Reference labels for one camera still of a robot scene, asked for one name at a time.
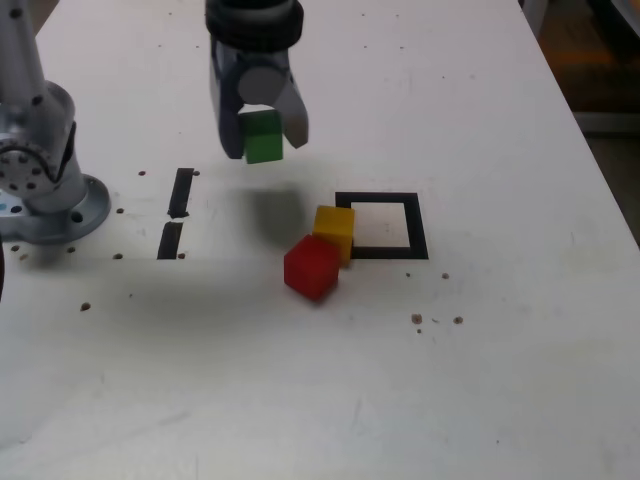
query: yellow cube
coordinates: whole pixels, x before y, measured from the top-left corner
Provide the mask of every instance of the yellow cube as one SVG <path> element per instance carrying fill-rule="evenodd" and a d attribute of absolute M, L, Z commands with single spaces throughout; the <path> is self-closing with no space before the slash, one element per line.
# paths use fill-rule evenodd
<path fill-rule="evenodd" d="M 343 267 L 349 265 L 351 261 L 355 223 L 356 211 L 352 208 L 320 206 L 316 212 L 313 236 L 340 249 L 340 261 Z"/>

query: red cube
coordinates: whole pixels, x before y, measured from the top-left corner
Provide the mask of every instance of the red cube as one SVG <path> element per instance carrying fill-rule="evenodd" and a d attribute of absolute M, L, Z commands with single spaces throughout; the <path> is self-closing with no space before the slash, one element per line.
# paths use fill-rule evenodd
<path fill-rule="evenodd" d="M 321 300 L 338 282 L 340 250 L 312 235 L 284 257 L 284 283 L 309 300 Z"/>

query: green cube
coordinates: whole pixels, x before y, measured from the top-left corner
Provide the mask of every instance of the green cube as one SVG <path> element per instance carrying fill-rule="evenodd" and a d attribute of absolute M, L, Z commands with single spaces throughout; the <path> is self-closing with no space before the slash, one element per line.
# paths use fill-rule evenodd
<path fill-rule="evenodd" d="M 275 110 L 240 115 L 247 163 L 282 160 L 282 120 Z"/>

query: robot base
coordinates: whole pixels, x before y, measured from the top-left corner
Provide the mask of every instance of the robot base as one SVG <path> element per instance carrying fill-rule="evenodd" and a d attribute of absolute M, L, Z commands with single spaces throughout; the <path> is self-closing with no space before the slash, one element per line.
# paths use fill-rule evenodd
<path fill-rule="evenodd" d="M 35 214 L 22 200 L 0 191 L 0 236 L 4 241 L 25 241 L 34 245 L 68 243 L 88 235 L 109 215 L 111 201 L 107 187 L 97 178 L 83 175 L 85 197 L 72 209 Z"/>

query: black square outline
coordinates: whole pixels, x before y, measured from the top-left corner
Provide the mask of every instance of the black square outline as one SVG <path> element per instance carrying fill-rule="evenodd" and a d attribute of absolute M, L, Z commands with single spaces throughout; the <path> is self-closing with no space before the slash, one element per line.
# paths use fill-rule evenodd
<path fill-rule="evenodd" d="M 351 208 L 353 203 L 402 203 L 407 220 L 409 247 L 356 247 L 351 258 L 357 260 L 428 260 L 420 200 L 417 193 L 336 192 L 336 207 Z"/>

